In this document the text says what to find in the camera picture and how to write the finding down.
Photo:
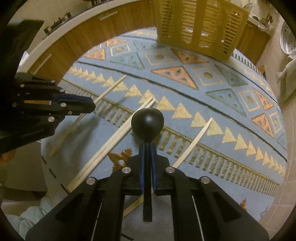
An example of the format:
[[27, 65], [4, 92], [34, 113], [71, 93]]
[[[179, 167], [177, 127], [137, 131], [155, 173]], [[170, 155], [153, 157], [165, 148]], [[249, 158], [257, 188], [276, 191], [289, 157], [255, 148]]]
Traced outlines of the light green sleeve forearm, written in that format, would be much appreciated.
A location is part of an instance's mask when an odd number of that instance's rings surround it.
[[39, 206], [31, 206], [20, 215], [5, 214], [5, 216], [16, 232], [25, 239], [28, 231], [54, 207], [55, 202], [46, 195], [41, 199]]

